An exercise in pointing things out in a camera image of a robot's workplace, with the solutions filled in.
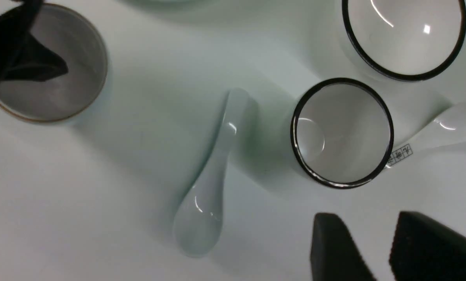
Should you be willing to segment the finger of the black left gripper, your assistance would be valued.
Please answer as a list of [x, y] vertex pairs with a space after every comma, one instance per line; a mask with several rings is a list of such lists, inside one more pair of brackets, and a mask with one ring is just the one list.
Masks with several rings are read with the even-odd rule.
[[20, 0], [0, 14], [0, 83], [44, 82], [69, 72], [67, 63], [32, 34], [43, 0]]

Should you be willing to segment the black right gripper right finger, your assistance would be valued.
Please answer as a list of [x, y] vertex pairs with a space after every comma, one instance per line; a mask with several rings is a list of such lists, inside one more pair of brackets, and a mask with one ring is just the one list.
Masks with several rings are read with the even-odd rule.
[[466, 237], [427, 215], [403, 210], [389, 265], [397, 281], [466, 281]]

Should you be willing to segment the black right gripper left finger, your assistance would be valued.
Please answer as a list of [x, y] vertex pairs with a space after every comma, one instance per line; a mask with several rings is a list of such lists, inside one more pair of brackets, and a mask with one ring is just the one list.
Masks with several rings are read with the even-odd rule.
[[334, 213], [314, 216], [310, 249], [314, 281], [375, 281], [346, 224]]

